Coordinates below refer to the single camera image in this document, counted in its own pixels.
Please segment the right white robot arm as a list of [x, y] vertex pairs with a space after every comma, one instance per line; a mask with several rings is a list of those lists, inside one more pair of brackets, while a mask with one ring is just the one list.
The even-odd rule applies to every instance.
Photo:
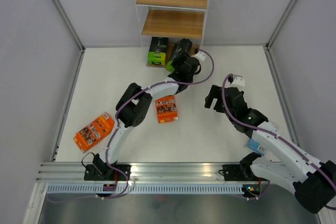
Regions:
[[248, 107], [244, 92], [237, 87], [211, 86], [205, 108], [224, 113], [235, 129], [273, 153], [280, 165], [260, 154], [249, 154], [240, 161], [239, 172], [245, 179], [260, 177], [292, 193], [307, 211], [335, 210], [335, 163], [322, 162], [285, 139], [268, 118]]

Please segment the black green razor box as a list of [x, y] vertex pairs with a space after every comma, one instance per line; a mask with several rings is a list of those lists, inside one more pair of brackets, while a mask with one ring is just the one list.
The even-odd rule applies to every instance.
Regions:
[[182, 56], [183, 54], [190, 53], [190, 50], [192, 49], [192, 45], [193, 45], [192, 41], [187, 38], [183, 38], [174, 44], [169, 60], [166, 64], [166, 70], [168, 72], [174, 71], [174, 67], [172, 66], [172, 64], [175, 59]]
[[147, 57], [148, 65], [166, 65], [168, 40], [167, 37], [152, 37]]

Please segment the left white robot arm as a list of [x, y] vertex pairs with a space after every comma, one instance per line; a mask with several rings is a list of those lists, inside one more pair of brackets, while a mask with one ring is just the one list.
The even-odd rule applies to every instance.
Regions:
[[112, 118], [114, 125], [107, 147], [101, 153], [94, 154], [93, 161], [85, 165], [85, 180], [108, 180], [116, 172], [115, 163], [130, 132], [145, 119], [152, 101], [176, 95], [189, 85], [193, 85], [193, 77], [200, 73], [201, 62], [206, 55], [198, 51], [195, 55], [183, 54], [173, 60], [173, 72], [163, 81], [146, 88], [136, 83], [128, 86], [116, 105], [116, 113]]

